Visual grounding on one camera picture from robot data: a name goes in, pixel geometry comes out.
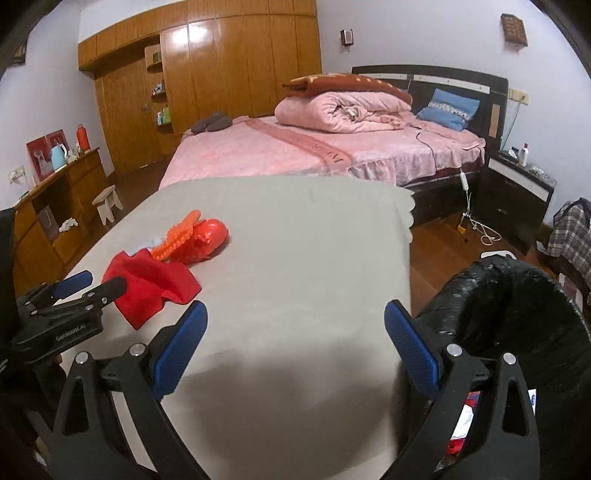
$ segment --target blue clamp pad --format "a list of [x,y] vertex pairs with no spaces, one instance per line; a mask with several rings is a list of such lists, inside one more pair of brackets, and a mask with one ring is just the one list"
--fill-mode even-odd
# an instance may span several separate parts
[[392,343],[417,391],[434,400],[439,394],[439,364],[417,331],[410,315],[398,300],[386,305],[384,323]]
[[83,288],[90,287],[90,285],[92,285],[92,273],[84,270],[73,277],[59,282],[53,289],[53,298],[56,300],[65,300]]
[[173,327],[176,331],[154,364],[152,393],[161,401],[177,388],[207,329],[207,308],[194,301]]

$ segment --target white tablecloth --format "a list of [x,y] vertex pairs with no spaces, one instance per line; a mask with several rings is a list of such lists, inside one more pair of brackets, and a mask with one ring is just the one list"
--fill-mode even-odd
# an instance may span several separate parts
[[[122,250],[163,236],[192,209],[231,240],[191,271],[209,327],[163,407],[213,480],[379,479],[397,454],[400,358],[383,312],[410,307],[407,190],[349,178],[244,177],[177,183],[109,231],[73,273],[100,282]],[[105,331],[64,354],[120,355],[149,343],[185,306],[135,331],[114,305]],[[120,394],[137,461],[151,466]]]

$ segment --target wall decoration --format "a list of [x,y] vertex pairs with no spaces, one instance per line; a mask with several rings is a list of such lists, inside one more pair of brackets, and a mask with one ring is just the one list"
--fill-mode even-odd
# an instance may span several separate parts
[[502,14],[501,22],[505,33],[505,41],[527,47],[527,35],[525,34],[525,25],[523,20],[515,15]]
[[14,53],[14,57],[12,58],[12,64],[11,64],[12,67],[25,64],[25,60],[27,57],[27,41],[28,41],[28,39],[26,39],[21,44],[21,46],[17,48],[16,52]]

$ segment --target metal screw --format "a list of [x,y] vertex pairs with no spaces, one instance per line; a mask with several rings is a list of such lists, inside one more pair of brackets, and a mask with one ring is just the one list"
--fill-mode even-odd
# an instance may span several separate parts
[[75,360],[78,365],[85,364],[88,360],[88,352],[80,352],[78,355],[76,355]]
[[447,348],[447,353],[449,353],[451,356],[460,356],[462,354],[462,352],[464,350],[462,350],[462,347],[459,346],[456,343],[450,343]]
[[143,343],[136,343],[129,347],[129,353],[131,356],[140,356],[146,351],[146,346]]
[[515,355],[513,355],[512,353],[503,353],[503,360],[505,361],[505,363],[509,364],[509,365],[515,365],[517,359],[515,358]]

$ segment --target electric kettle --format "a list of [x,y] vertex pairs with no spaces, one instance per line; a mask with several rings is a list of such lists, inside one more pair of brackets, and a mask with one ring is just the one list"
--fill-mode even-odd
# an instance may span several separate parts
[[58,143],[51,149],[51,164],[53,170],[57,171],[58,168],[62,168],[66,164],[66,155],[68,154],[63,144]]

